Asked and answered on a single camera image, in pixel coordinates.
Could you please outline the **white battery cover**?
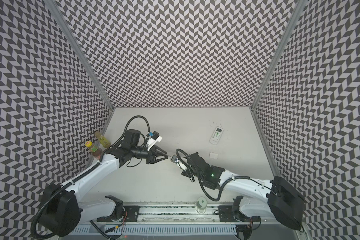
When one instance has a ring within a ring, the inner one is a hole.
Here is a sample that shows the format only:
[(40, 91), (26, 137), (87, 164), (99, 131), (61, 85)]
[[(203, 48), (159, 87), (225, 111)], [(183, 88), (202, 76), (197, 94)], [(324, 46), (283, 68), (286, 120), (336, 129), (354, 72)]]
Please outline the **white battery cover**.
[(211, 152), (211, 153), (209, 154), (209, 158), (217, 160), (217, 159), (219, 158), (219, 155), (216, 154), (216, 153), (212, 153), (212, 152)]

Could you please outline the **white air conditioner remote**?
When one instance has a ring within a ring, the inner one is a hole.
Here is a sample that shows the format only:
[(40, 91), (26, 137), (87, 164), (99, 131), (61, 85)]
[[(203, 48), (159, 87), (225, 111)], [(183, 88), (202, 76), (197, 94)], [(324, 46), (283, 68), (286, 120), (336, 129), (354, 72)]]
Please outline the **white air conditioner remote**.
[(171, 157), (171, 162), (174, 164), (178, 164), (180, 162), (179, 158), (176, 155)]

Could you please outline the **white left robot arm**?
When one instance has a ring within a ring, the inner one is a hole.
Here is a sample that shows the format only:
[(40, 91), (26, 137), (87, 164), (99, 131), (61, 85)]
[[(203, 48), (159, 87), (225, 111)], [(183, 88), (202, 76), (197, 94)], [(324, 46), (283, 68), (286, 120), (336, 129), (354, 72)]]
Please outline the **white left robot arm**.
[(168, 158), (163, 149), (152, 146), (111, 147), (101, 154), (92, 167), (60, 185), (49, 185), (43, 192), (39, 210), (31, 223), (31, 236), (46, 240), (53, 236), (65, 237), (77, 225), (93, 222), (97, 218), (123, 221), (126, 217), (124, 202), (114, 196), (104, 200), (83, 202), (84, 196), (105, 177), (120, 169), (132, 158), (155, 164)]

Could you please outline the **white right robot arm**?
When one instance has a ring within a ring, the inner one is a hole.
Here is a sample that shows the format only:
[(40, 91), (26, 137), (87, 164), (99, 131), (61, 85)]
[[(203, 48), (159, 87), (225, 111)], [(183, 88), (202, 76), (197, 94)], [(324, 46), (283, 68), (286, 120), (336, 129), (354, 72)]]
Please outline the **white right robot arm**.
[(181, 149), (176, 150), (171, 162), (192, 182), (197, 181), (211, 201), (220, 201), (224, 191), (237, 193), (232, 206), (237, 220), (273, 218), (292, 230), (303, 230), (305, 198), (284, 178), (276, 176), (272, 180), (261, 180), (240, 176), (207, 164), (199, 153), (189, 155)]

